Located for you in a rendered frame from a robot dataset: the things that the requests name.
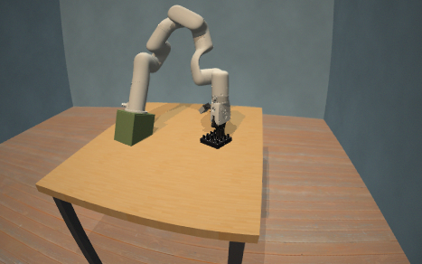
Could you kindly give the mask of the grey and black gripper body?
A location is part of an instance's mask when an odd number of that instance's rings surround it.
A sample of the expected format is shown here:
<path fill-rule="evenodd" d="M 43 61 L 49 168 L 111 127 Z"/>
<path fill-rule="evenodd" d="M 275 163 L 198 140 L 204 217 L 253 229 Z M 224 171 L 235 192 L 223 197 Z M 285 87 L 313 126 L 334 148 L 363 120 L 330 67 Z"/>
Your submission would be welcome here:
<path fill-rule="evenodd" d="M 214 102 L 211 101 L 211 123 L 213 116 L 216 125 L 220 126 L 230 120 L 230 101 Z"/>

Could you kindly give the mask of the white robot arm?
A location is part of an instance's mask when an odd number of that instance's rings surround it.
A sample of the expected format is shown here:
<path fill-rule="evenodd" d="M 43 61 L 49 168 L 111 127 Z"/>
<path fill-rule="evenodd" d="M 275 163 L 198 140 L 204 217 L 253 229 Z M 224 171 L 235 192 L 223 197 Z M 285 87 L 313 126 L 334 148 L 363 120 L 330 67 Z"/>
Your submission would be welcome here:
<path fill-rule="evenodd" d="M 134 59 L 129 101 L 121 104 L 122 107 L 127 107 L 125 111 L 147 114 L 145 104 L 150 73 L 157 72 L 170 53 L 171 45 L 167 39 L 171 33 L 183 27 L 192 31 L 196 49 L 191 60 L 191 72 L 194 83 L 198 86 L 211 85 L 212 101 L 229 101 L 229 74 L 216 68 L 200 70 L 200 57 L 213 49 L 209 26 L 200 15 L 180 5 L 174 5 L 168 11 L 168 18 L 158 24 L 146 44 L 146 49 L 153 54 L 141 52 Z"/>

